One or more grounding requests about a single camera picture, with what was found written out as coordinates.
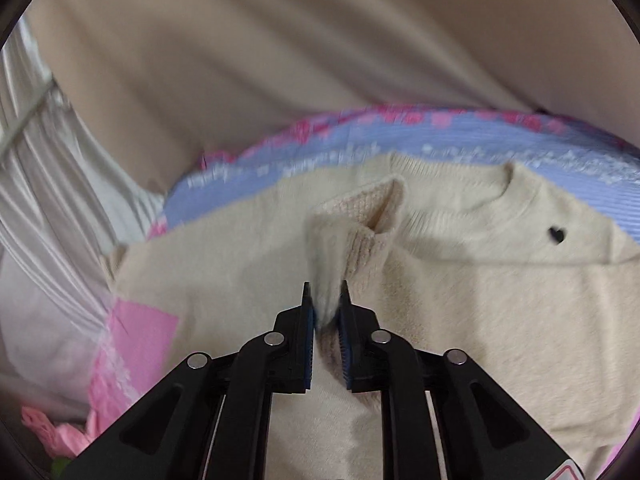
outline warning label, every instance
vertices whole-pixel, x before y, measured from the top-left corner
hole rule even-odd
[[[545,480],[584,480],[573,460],[567,460]]]

